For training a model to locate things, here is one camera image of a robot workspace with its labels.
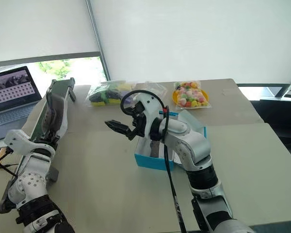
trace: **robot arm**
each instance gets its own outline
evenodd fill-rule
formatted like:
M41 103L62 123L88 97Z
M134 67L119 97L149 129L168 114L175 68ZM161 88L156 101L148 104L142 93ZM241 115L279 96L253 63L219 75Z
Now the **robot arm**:
M57 142L67 130L67 98L73 93L73 86L67 87L65 97L52 93L51 87L47 91L45 114L41 116L39 126L42 136L31 141L22 130L11 130L4 139L8 147L3 158L9 153L22 157L16 172L10 172L13 178L8 182L0 202L0 213L16 208L19 213L16 222L24 224L24 233L74 232L47 192L48 182L57 181L59 173L51 163Z
M178 154L188 175L194 215L201 230L211 233L253 233L252 229L233 219L222 183L212 164L208 140L186 123L174 119L169 120L167 132L164 132L166 118L159 118L159 101L147 93L138 94L134 99L136 105L124 109L124 113L133 116L133 126L136 128L131 131L128 126L114 120L106 121L108 127L125 134L130 140L136 135L160 140Z

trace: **wrapped candy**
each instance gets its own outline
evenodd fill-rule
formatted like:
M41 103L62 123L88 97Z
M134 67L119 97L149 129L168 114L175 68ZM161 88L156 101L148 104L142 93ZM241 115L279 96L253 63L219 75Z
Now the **wrapped candy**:
M199 81L174 83L177 95L176 109L194 109L211 107L202 93Z

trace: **laptop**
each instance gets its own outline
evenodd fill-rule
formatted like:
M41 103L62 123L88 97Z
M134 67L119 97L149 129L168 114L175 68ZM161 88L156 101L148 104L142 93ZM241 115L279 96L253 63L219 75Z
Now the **laptop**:
M27 67L0 73L0 139L12 129L21 129L41 100Z

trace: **laptop screen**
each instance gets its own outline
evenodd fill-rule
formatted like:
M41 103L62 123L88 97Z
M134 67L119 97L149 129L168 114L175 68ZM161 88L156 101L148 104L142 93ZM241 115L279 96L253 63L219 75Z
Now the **laptop screen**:
M27 67L0 73L0 112L40 99Z

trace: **screen image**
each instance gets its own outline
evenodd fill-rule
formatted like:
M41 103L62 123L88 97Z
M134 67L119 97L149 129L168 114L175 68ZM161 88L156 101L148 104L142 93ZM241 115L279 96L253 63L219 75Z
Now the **screen image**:
M25 70L0 76L0 103L34 94Z

